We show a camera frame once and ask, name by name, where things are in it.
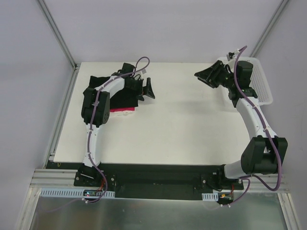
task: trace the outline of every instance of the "white basket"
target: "white basket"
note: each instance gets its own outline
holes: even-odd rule
[[[219,60],[221,60],[224,64],[228,62],[226,57],[220,57]],[[271,104],[273,102],[273,97],[260,61],[254,57],[240,57],[239,61],[248,61],[254,65],[253,72],[250,78],[250,87],[252,87],[256,91],[259,99],[259,105]],[[231,101],[228,98],[228,89],[224,87],[220,88],[222,89],[222,95],[225,104],[232,105]]]

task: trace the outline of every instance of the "gray wall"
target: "gray wall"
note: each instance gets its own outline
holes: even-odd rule
[[[306,9],[306,0],[292,0],[258,56],[274,98],[264,112],[277,134],[289,142],[283,171],[303,229],[307,226]]]
[[[72,69],[34,0],[0,3],[0,229],[15,228]]]
[[[76,62],[214,62],[256,44],[280,0],[46,0]]]

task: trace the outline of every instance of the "gray floor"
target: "gray floor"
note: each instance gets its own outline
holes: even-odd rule
[[[286,230],[277,194],[246,194],[230,208],[215,202],[103,199],[95,204],[41,197],[33,230]]]

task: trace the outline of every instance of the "white vent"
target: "white vent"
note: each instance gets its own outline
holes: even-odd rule
[[[218,201],[219,200],[219,195],[217,192],[202,193],[201,197],[203,201]]]
[[[40,196],[44,197],[65,197],[65,198],[88,198],[83,196],[84,189],[74,188],[42,188]],[[102,192],[98,192],[98,196],[91,196],[91,198],[98,198]],[[115,192],[107,191],[102,198],[115,198]]]
[[[220,57],[219,60],[221,60],[223,63],[228,62],[226,57]],[[240,57],[239,60],[248,61],[254,65],[250,78],[250,86],[256,91],[258,95],[259,105],[271,104],[273,102],[273,97],[260,61],[254,57]],[[223,93],[223,97],[226,96],[225,100],[231,102],[228,98],[228,89],[223,87],[223,91],[227,91],[226,93]]]

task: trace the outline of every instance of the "white table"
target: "white table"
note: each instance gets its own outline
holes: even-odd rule
[[[83,161],[83,91],[91,75],[109,76],[122,64],[81,64],[55,162]],[[220,165],[239,160],[249,142],[243,119],[224,105],[220,89],[211,89],[194,77],[209,66],[151,63],[144,78],[151,77],[156,99],[145,97],[132,114],[109,119],[101,140],[101,162]]]

